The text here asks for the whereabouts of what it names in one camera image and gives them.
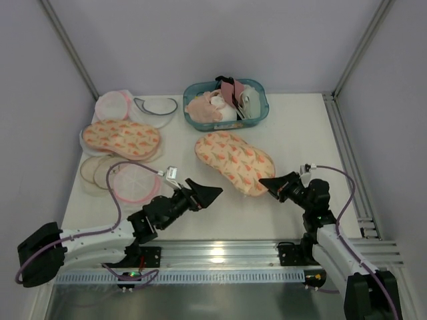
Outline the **floral mesh laundry bag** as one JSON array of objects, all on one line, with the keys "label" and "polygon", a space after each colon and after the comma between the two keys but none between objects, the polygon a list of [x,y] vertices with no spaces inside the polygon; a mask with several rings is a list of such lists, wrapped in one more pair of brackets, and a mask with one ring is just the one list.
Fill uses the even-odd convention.
[{"label": "floral mesh laundry bag", "polygon": [[194,147],[199,160],[218,171],[238,191],[259,197],[267,193],[260,179],[274,178],[272,158],[229,131],[215,131],[199,138]]}]

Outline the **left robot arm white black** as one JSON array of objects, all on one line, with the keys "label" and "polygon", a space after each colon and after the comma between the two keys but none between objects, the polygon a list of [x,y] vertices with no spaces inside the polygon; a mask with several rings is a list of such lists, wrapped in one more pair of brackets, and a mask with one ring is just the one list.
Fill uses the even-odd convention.
[{"label": "left robot arm white black", "polygon": [[17,247],[20,268],[15,282],[37,287],[55,278],[73,263],[86,262],[118,266],[136,254],[140,245],[157,237],[186,211],[208,208],[222,193],[186,179],[187,186],[174,189],[171,197],[155,196],[138,212],[113,225],[89,229],[62,230],[56,222],[46,223]]}]

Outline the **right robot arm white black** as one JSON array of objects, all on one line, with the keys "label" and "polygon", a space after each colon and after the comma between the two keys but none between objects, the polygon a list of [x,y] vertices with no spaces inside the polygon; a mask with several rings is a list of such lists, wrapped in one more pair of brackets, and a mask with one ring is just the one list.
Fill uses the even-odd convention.
[{"label": "right robot arm white black", "polygon": [[330,209],[330,185],[322,179],[302,183],[302,175],[260,179],[275,199],[291,200],[304,211],[306,232],[300,241],[306,261],[318,263],[344,301],[347,319],[402,319],[398,284],[356,250]]}]

